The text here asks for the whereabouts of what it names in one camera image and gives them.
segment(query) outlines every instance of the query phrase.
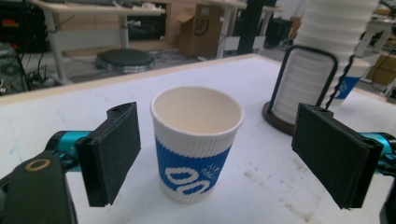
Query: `white logo on cup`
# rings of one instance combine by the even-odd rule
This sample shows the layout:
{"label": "white logo on cup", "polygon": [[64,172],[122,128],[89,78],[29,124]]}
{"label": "white logo on cup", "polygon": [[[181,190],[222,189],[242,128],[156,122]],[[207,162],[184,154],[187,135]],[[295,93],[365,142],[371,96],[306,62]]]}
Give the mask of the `white logo on cup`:
{"label": "white logo on cup", "polygon": [[[189,167],[179,167],[179,168],[166,168],[166,177],[175,185],[183,185],[177,188],[177,192],[184,193],[184,191],[189,189],[194,189],[198,186],[202,186],[199,190],[195,191],[193,194],[200,194],[204,192],[210,186],[210,182],[207,180],[196,181],[199,177],[199,173]],[[190,176],[182,179],[175,179],[172,175],[189,174]]]}

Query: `paper cup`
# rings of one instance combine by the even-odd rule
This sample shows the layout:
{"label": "paper cup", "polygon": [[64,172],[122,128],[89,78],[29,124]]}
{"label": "paper cup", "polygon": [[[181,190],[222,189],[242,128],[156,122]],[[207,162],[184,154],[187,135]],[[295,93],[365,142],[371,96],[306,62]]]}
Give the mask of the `paper cup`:
{"label": "paper cup", "polygon": [[244,111],[233,98],[205,87],[163,91],[151,102],[163,191],[182,203],[212,192]]}

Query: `table in background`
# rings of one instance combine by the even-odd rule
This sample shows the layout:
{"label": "table in background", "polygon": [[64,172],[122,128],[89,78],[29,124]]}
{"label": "table in background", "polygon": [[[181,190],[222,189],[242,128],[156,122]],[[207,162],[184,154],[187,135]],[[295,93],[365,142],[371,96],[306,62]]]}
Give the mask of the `table in background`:
{"label": "table in background", "polygon": [[[279,67],[250,54],[1,97],[0,178],[41,152],[54,133],[94,130],[109,108],[137,102],[142,149],[114,204],[89,207],[81,174],[67,174],[80,223],[379,223],[393,178],[375,175],[363,208],[340,210],[291,150],[291,136],[262,118]],[[212,195],[191,205],[162,193],[149,112],[155,94],[184,85],[224,91],[246,113]],[[353,91],[330,110],[357,132],[396,135],[396,105],[367,94]]]}
{"label": "table in background", "polygon": [[[46,3],[40,0],[30,2],[44,11],[49,43],[55,60],[58,81],[70,83],[64,69],[62,52],[73,49],[89,49],[102,46],[121,45],[129,48],[127,16],[155,16],[165,12],[164,9],[142,7],[99,7],[83,5],[67,5]],[[120,28],[99,30],[59,30],[53,13],[84,14],[84,15],[119,15]]]}
{"label": "table in background", "polygon": [[[223,0],[202,0],[205,3],[210,5],[219,6],[224,9],[223,23],[221,26],[220,32],[220,40],[218,47],[217,58],[220,59],[223,57],[223,53],[225,50],[236,50],[239,45],[239,36],[230,36],[230,32],[233,30],[233,25],[235,23],[235,12],[237,9],[246,9],[247,4],[243,2],[226,2]],[[265,31],[267,29],[268,21],[277,11],[282,11],[281,7],[263,7],[262,8],[262,27],[260,29],[260,34],[256,36],[253,48],[258,49],[259,53],[262,49],[265,41]]]}

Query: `stool seat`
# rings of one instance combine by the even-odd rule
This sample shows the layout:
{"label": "stool seat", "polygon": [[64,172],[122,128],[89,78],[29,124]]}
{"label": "stool seat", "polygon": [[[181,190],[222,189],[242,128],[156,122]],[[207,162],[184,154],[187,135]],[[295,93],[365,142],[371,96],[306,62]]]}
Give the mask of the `stool seat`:
{"label": "stool seat", "polygon": [[154,57],[137,49],[112,49],[96,57],[96,67],[120,74],[145,72],[153,68],[154,64]]}

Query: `cup rim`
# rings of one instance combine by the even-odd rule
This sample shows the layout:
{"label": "cup rim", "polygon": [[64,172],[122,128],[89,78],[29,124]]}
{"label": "cup rim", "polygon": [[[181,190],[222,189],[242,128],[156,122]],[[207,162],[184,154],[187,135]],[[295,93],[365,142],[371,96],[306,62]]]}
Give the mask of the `cup rim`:
{"label": "cup rim", "polygon": [[[154,109],[154,105],[155,105],[156,100],[160,96],[162,96],[164,93],[166,93],[167,91],[172,91],[172,90],[176,90],[176,89],[185,89],[185,88],[187,88],[187,89],[201,89],[201,90],[205,90],[205,91],[213,91],[216,94],[220,94],[223,97],[228,98],[238,108],[239,113],[240,113],[239,120],[235,123],[235,125],[233,125],[229,129],[227,129],[226,131],[216,132],[216,133],[198,133],[198,132],[180,130],[178,128],[172,127],[167,122],[165,122],[163,119],[161,119],[161,117],[159,116],[157,111]],[[170,130],[172,130],[172,131],[174,131],[176,133],[181,133],[181,134],[186,134],[186,135],[196,136],[196,137],[218,137],[218,136],[221,136],[221,135],[226,135],[228,133],[231,133],[232,131],[237,130],[242,125],[242,122],[243,122],[244,116],[245,116],[244,108],[231,95],[229,95],[229,94],[227,94],[225,92],[222,92],[222,91],[218,91],[216,89],[205,87],[205,86],[177,86],[177,87],[172,87],[172,88],[168,88],[166,90],[160,91],[151,100],[150,112],[151,112],[152,117],[154,119],[156,119],[158,122],[160,122],[161,125],[163,125],[164,127],[168,128],[168,129],[170,129]]]}

